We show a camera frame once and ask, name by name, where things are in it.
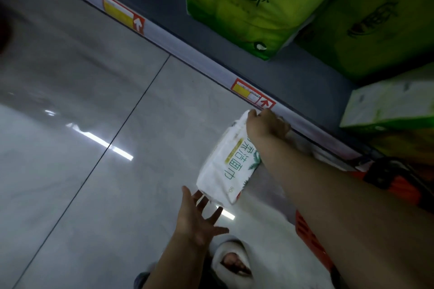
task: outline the hand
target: hand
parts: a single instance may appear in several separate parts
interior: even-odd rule
[[[256,139],[269,135],[284,139],[290,129],[291,126],[287,122],[276,117],[273,111],[268,109],[258,115],[256,110],[250,110],[247,117],[247,136],[253,144]]]
[[[187,236],[199,247],[208,248],[213,237],[229,233],[229,229],[214,226],[223,211],[222,207],[219,207],[210,218],[204,219],[202,217],[203,209],[209,202],[207,197],[203,197],[198,203],[202,196],[203,193],[199,190],[191,195],[186,186],[182,187],[182,203],[178,213],[175,234]]]

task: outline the floor tile seam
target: floor tile seam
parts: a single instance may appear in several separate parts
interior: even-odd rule
[[[160,69],[158,70],[158,72],[156,73],[156,75],[154,76],[154,78],[152,79],[151,83],[148,85],[148,87],[145,89],[144,93],[142,94],[142,96],[140,97],[140,99],[138,100],[138,102],[136,103],[136,105],[134,105],[134,108],[131,110],[131,112],[128,114],[127,118],[125,119],[125,121],[122,123],[121,127],[119,128],[119,130],[117,131],[116,135],[113,137],[113,139],[110,142],[110,145],[113,144],[114,140],[116,139],[116,137],[118,136],[118,134],[120,133],[120,131],[122,130],[122,128],[124,127],[125,123],[127,123],[129,117],[133,114],[134,110],[136,109],[137,105],[140,103],[140,101],[143,99],[144,95],[147,93],[148,89],[152,86],[152,84],[154,83],[155,79],[158,77],[158,75],[160,74],[161,70],[163,69],[163,67],[166,65],[167,61],[169,60],[169,58],[171,57],[171,55],[169,54],[167,56],[167,59],[164,61],[164,63],[162,64],[162,66],[160,67]],[[93,171],[95,170],[95,168],[97,167],[97,165],[99,164],[99,162],[101,161],[101,159],[104,157],[104,155],[106,154],[107,150],[109,149],[109,147],[107,147],[105,149],[105,151],[103,152],[103,154],[101,155],[101,157],[98,159],[98,161],[96,162],[96,164],[93,166],[92,170],[90,171],[90,173],[87,175],[86,179],[84,180],[84,182],[80,185],[79,189],[77,190],[77,192],[74,194],[73,198],[71,199],[71,201],[68,203],[67,207],[65,208],[65,210],[63,210],[62,214],[60,215],[60,217],[58,218],[58,220],[56,221],[56,223],[54,224],[54,226],[52,227],[52,229],[50,230],[50,232],[47,234],[47,236],[45,237],[45,239],[43,240],[43,242],[41,243],[41,245],[39,246],[39,248],[36,250],[35,254],[33,255],[33,257],[30,259],[30,262],[25,266],[24,270],[22,271],[21,275],[19,276],[18,280],[15,282],[15,284],[12,286],[12,289],[15,289],[18,284],[19,281],[21,281],[21,279],[23,278],[24,274],[26,273],[26,271],[29,269],[30,265],[32,264],[32,262],[35,260],[37,254],[40,252],[40,250],[42,249],[42,247],[44,246],[44,244],[46,243],[46,241],[48,240],[48,238],[50,237],[51,233],[54,231],[54,229],[56,228],[57,224],[59,224],[60,220],[63,218],[63,216],[65,215],[66,211],[69,209],[69,206],[71,206],[71,204],[73,203],[74,199],[77,197],[77,195],[79,194],[79,192],[81,191],[81,189],[83,188],[84,184],[87,182],[87,180],[89,179],[89,177],[92,175]]]

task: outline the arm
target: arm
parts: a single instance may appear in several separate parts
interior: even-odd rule
[[[303,155],[268,110],[247,133],[268,171],[300,210],[351,288],[434,286],[434,217],[345,172]]]
[[[205,220],[202,211],[208,199],[203,197],[196,206],[202,197],[200,191],[191,195],[183,186],[182,193],[175,232],[143,289],[197,288],[212,238],[229,232],[225,227],[214,226],[223,210],[221,207]]]

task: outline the red arrow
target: red arrow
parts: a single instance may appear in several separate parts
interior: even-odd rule
[[[269,104],[268,104],[268,100],[260,101],[260,103],[262,103],[262,105],[261,105],[262,108],[263,108],[265,105],[269,106]]]

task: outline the white tissue package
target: white tissue package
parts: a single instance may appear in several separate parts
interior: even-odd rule
[[[261,159],[247,137],[246,111],[229,127],[200,170],[197,186],[210,200],[228,207],[238,199]]]

